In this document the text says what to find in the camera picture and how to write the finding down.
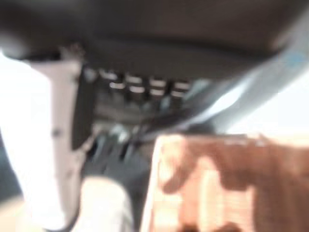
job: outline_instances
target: black plastic panel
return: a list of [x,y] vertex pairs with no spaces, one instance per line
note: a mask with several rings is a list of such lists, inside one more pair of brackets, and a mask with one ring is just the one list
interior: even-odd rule
[[222,78],[288,41],[307,0],[0,0],[0,46],[26,58],[80,42],[120,71]]

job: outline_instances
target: button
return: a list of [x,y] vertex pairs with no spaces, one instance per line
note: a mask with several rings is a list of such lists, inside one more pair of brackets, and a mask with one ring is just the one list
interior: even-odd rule
[[149,81],[150,87],[155,87],[155,88],[163,88],[165,89],[167,86],[167,82],[161,78],[152,78]]
[[130,98],[138,103],[144,102],[146,100],[146,91],[144,87],[130,86]]
[[165,91],[162,89],[150,89],[149,95],[151,110],[154,112],[160,111],[161,101],[164,98]]
[[186,81],[175,82],[173,89],[188,91],[191,88],[191,85]]
[[122,77],[120,74],[115,73],[114,71],[105,71],[104,69],[99,70],[100,76],[107,81],[111,81],[114,83],[121,83]]
[[110,89],[113,100],[116,103],[124,104],[126,101],[126,85],[124,83],[110,82]]
[[127,74],[126,75],[126,82],[129,83],[130,85],[141,87],[142,84],[143,84],[143,79],[141,77],[138,77],[138,76],[132,76],[132,75]]
[[182,91],[172,90],[170,92],[170,109],[180,109],[183,103],[185,93]]

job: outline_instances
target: row of buttons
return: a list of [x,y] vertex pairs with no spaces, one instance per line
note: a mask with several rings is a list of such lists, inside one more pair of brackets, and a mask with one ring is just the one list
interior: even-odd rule
[[134,102],[138,105],[150,104],[153,110],[162,108],[163,99],[169,98],[169,109],[181,107],[183,97],[191,85],[185,81],[168,82],[161,78],[143,78],[137,75],[122,74],[100,69],[92,72],[109,87],[116,103]]

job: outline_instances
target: cardboard box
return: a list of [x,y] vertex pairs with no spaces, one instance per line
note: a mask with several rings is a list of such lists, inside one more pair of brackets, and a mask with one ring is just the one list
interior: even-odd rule
[[309,139],[163,136],[142,232],[309,232]]

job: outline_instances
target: white object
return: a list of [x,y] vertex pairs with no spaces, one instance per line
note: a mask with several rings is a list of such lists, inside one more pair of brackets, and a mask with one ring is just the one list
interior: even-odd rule
[[71,150],[77,61],[26,64],[0,56],[0,128],[32,221],[66,228],[79,207],[81,150]]

